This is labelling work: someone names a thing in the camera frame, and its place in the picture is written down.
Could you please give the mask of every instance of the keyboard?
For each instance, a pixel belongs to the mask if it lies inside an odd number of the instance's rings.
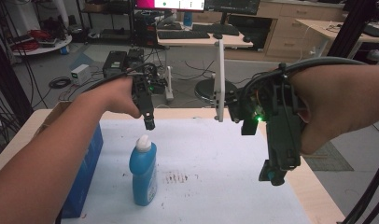
[[[205,31],[158,31],[159,39],[208,39]]]
[[[205,31],[210,34],[219,35],[239,35],[239,30],[231,25],[226,24],[192,24],[192,31]]]
[[[366,35],[373,36],[373,37],[379,37],[379,28],[376,28],[372,25],[367,25],[364,28],[363,33]]]

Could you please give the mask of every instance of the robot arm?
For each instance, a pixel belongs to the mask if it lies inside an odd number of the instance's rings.
[[[274,186],[284,184],[287,171],[301,165],[303,122],[298,111],[305,105],[288,83],[288,77],[308,67],[327,64],[364,64],[343,58],[315,58],[258,75],[243,88],[225,95],[225,105],[235,123],[243,121],[242,135],[254,135],[259,121],[266,122],[269,160],[260,172],[259,181]]]
[[[143,72],[131,74],[133,71],[143,70]],[[139,108],[140,113],[143,115],[144,123],[147,130],[155,128],[154,122],[154,105],[152,104],[152,94],[163,94],[167,82],[163,77],[158,76],[157,67],[153,63],[143,63],[131,68],[121,74],[114,75],[113,77],[104,79],[95,85],[89,87],[85,91],[92,90],[106,82],[120,77],[133,77],[132,85],[132,98],[134,104]]]

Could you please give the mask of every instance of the bottle label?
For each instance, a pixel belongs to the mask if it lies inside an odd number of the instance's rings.
[[[147,191],[147,199],[149,202],[154,199],[155,194],[157,193],[157,168],[154,167],[154,171],[152,172],[151,179],[149,180],[148,191]]]

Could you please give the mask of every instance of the green led light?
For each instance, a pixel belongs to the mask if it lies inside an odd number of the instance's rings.
[[[256,120],[257,120],[258,122],[263,121],[263,117],[262,117],[262,115],[256,115]]]

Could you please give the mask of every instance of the white device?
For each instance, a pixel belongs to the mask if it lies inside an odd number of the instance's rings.
[[[78,68],[71,71],[71,77],[75,85],[82,85],[91,79],[91,70],[87,64],[82,64]]]

